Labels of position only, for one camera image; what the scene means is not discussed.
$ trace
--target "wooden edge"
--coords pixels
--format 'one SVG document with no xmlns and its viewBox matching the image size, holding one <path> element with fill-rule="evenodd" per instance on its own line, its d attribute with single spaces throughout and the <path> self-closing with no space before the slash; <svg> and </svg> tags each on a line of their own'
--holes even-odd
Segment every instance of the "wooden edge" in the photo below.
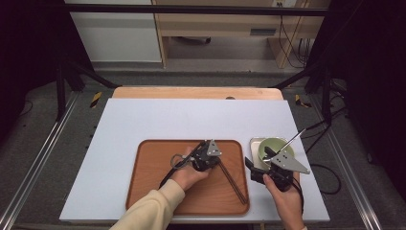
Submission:
<svg viewBox="0 0 406 230">
<path fill-rule="evenodd" d="M 237 99 L 237 100 L 283 100 L 277 88 L 255 87 L 131 87 L 115 89 L 116 99 Z"/>
</svg>

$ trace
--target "gray carpet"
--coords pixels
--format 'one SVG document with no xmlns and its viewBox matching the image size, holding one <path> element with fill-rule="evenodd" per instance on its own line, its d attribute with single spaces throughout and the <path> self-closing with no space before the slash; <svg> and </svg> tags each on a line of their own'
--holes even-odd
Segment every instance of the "gray carpet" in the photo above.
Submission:
<svg viewBox="0 0 406 230">
<path fill-rule="evenodd" d="M 188 85 L 188 86 L 256 86 L 274 85 L 289 77 L 262 73 L 102 73 L 108 80 L 123 85 Z M 58 225 L 74 227 L 70 223 L 58 220 L 66 196 L 75 181 L 76 174 L 87 147 L 91 142 L 105 103 L 113 92 L 102 85 L 84 78 L 86 88 L 79 95 L 79 100 L 69 122 L 50 155 L 40 177 L 22 208 L 16 223 L 47 224 L 50 229 L 58 229 Z M 312 100 L 303 90 L 304 80 L 294 83 L 282 91 L 289 101 L 292 114 L 298 129 L 309 127 L 320 121 L 314 106 L 305 107 L 295 104 L 295 96 L 299 95 L 303 103 Z M 95 108 L 89 105 L 96 92 L 102 92 L 100 101 Z M 25 173 L 38 154 L 47 135 L 52 129 L 56 118 L 56 87 L 50 83 L 29 93 L 27 100 L 33 108 L 19 118 L 8 139 L 0 147 L 0 211 L 4 212 L 18 189 Z M 334 99 L 332 110 L 344 106 L 341 99 Z M 344 153 L 350 160 L 354 173 L 365 190 L 368 199 L 384 229 L 406 229 L 406 206 L 394 190 L 384 170 L 368 163 L 366 153 L 353 129 L 346 111 L 333 119 L 330 128 L 336 135 Z M 303 137 L 304 149 L 307 150 L 318 136 L 310 137 L 321 129 L 306 132 Z M 326 136 L 308 153 L 310 164 L 321 164 L 336 172 L 342 182 L 342 188 L 336 195 L 324 195 L 325 204 L 331 221 L 309 223 L 309 229 L 366 229 L 358 209 L 352 200 L 348 186 L 344 181 L 334 151 Z M 318 185 L 323 191 L 334 191 L 337 180 L 324 168 L 312 167 Z M 37 229 L 46 229 L 44 225 Z M 85 229 L 96 227 L 85 225 Z M 281 229 L 279 224 L 266 224 L 266 229 Z"/>
</svg>

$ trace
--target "floor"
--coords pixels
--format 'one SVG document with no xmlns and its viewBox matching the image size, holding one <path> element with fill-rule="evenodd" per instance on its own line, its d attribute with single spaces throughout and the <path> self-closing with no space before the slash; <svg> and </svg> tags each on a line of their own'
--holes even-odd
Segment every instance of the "floor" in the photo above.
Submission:
<svg viewBox="0 0 406 230">
<path fill-rule="evenodd" d="M 263 38 L 221 37 L 213 38 L 209 44 L 201 40 L 174 38 L 166 68 L 137 63 L 137 71 L 102 67 L 97 71 L 104 78 L 123 85 L 267 87 L 301 71 L 298 68 L 301 63 L 294 55 L 290 56 L 290 60 L 293 66 L 279 69 Z M 58 220 L 97 128 L 103 106 L 112 94 L 112 89 L 86 77 L 83 80 L 86 88 L 81 93 L 71 93 L 67 87 L 67 98 L 78 97 L 78 101 L 63 131 L 57 136 L 56 144 L 47 147 L 51 152 L 44 157 L 46 164 L 30 184 L 30 193 L 22 198 L 22 206 L 14 210 L 18 215 L 14 219 L 14 229 L 107 229 L 110 226 L 75 225 Z M 321 96 L 307 95 L 303 89 L 305 82 L 306 78 L 303 78 L 282 90 L 298 128 L 314 125 L 322 119 Z M 345 87 L 344 82 L 336 82 Z M 102 92 L 98 105 L 89 108 L 98 91 Z M 300 96 L 301 103 L 297 103 L 296 96 Z M 10 207 L 20 184 L 30 172 L 38 153 L 43 151 L 43 145 L 55 126 L 56 87 L 53 82 L 30 92 L 27 101 L 24 110 L 27 113 L 20 116 L 8 140 L 0 147 L 2 213 Z M 345 106 L 335 92 L 331 92 L 331 104 L 331 111 L 339 111 Z M 309 162 L 314 165 L 312 170 L 316 180 L 321 191 L 324 191 L 331 218 L 330 222 L 308 223 L 309 229 L 406 229 L 405 201 L 394 190 L 384 169 L 368 163 L 367 154 L 346 115 L 345 110 L 337 113 L 332 126 L 320 139 L 318 137 L 325 127 L 302 138 Z M 282 229 L 278 223 L 240 227 Z M 218 226 L 218 229 L 227 229 L 227 226 Z"/>
</svg>

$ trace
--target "white cabinet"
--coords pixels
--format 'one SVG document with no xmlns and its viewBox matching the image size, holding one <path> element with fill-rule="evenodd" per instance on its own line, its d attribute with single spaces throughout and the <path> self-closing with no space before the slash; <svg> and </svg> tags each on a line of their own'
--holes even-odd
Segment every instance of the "white cabinet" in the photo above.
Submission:
<svg viewBox="0 0 406 230">
<path fill-rule="evenodd" d="M 67 4 L 150 5 L 150 0 L 65 0 Z M 92 62 L 162 62 L 152 13 L 71 12 Z"/>
</svg>

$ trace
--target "bowl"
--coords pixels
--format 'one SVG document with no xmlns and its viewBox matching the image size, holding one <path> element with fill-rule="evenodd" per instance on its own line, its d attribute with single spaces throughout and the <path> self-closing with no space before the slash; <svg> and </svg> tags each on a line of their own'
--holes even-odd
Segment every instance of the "bowl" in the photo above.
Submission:
<svg viewBox="0 0 406 230">
<path fill-rule="evenodd" d="M 265 169 L 270 169 L 271 164 L 270 163 L 265 163 L 262 158 L 268 155 L 265 152 L 265 147 L 271 148 L 274 152 L 279 151 L 285 144 L 287 143 L 286 139 L 281 138 L 281 137 L 270 137 L 262 140 L 259 144 L 259 149 L 258 149 L 258 157 L 259 161 L 262 164 L 262 166 Z M 291 154 L 292 156 L 295 156 L 295 152 L 293 151 L 292 147 L 287 146 L 283 152 L 287 152 Z"/>
</svg>

